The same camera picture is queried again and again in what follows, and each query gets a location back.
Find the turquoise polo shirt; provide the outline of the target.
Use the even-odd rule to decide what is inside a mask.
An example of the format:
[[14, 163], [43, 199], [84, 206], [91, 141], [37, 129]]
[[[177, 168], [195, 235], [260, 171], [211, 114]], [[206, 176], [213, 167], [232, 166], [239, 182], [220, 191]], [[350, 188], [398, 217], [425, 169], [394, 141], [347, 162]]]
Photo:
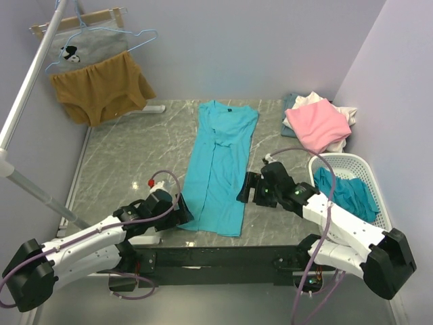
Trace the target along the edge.
[[182, 229], [240, 236], [245, 205], [237, 195], [257, 121], [258, 112], [249, 106], [215, 100], [199, 105], [198, 132], [182, 191], [193, 219]]

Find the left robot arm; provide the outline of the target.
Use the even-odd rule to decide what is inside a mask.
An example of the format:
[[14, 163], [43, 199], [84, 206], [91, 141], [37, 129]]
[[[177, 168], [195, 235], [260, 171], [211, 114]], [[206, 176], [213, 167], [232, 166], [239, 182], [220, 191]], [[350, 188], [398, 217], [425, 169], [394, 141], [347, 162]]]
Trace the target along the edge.
[[145, 265], [130, 243], [150, 228], [157, 232], [193, 220], [183, 196], [156, 190], [120, 207], [104, 220], [64, 239], [22, 244], [2, 274], [14, 300], [4, 309], [30, 311], [63, 286], [97, 272], [135, 273]]

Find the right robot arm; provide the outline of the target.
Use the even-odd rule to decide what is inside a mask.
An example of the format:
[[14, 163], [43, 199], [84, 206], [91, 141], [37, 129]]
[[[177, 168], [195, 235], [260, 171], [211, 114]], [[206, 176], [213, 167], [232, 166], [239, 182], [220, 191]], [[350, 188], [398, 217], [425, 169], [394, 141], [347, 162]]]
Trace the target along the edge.
[[346, 271], [361, 279], [377, 296], [391, 300], [416, 271], [406, 236], [369, 224], [329, 202], [309, 183], [295, 183], [280, 162], [266, 164], [258, 173], [247, 172], [237, 200], [285, 210], [319, 225], [331, 237], [311, 234], [297, 246], [299, 265], [312, 260]]

